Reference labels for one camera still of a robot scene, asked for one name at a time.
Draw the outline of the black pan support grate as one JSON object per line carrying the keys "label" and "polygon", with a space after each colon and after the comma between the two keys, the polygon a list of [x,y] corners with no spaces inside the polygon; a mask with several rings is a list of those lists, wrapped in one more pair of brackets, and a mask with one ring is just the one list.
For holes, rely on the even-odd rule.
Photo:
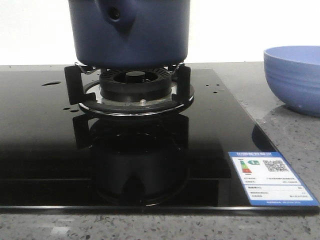
{"label": "black pan support grate", "polygon": [[165,69],[171,75],[171,93],[155,100],[113,101],[101,95],[100,80],[83,85],[82,74],[92,74],[91,66],[75,64],[64,69],[69,103],[79,105],[87,114],[97,116],[140,117],[162,115],[187,109],[194,101],[191,68],[183,63]]}

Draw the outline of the light blue bowl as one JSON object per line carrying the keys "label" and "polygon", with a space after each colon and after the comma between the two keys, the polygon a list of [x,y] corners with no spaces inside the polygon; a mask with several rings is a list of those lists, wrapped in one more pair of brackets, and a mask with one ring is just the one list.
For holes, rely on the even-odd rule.
{"label": "light blue bowl", "polygon": [[264,72],[273,94],[291,110],[320,115],[320,47],[291,45],[263,52]]}

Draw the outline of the black glass gas cooktop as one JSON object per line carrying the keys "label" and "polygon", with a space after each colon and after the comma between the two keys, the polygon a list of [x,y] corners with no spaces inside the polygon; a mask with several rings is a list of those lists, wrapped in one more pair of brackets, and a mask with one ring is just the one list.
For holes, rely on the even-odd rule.
{"label": "black glass gas cooktop", "polygon": [[278,152],[211,69],[193,104],[141,119],[70,106],[63,70],[0,74],[1,212],[314,215],[251,205],[229,152]]}

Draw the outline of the blue energy label sticker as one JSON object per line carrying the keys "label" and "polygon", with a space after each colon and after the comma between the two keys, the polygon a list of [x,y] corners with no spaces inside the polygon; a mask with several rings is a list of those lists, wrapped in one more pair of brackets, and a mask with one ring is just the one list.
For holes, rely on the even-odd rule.
{"label": "blue energy label sticker", "polygon": [[279,152],[228,154],[252,206],[320,206]]}

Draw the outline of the dark blue cooking pot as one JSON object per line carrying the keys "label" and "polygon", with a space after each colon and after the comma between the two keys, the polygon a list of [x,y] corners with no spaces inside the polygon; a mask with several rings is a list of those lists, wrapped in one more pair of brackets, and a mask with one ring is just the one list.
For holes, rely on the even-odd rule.
{"label": "dark blue cooking pot", "polygon": [[189,0],[68,1],[77,59],[107,69],[159,68],[188,55]]}

